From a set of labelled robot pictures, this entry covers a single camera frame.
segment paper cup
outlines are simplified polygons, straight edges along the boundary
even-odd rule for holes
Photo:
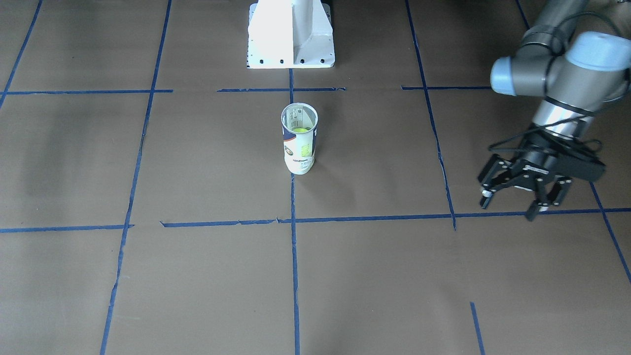
[[[315,161],[317,112],[310,105],[297,102],[283,110],[280,121],[287,169],[296,175],[305,174]]]

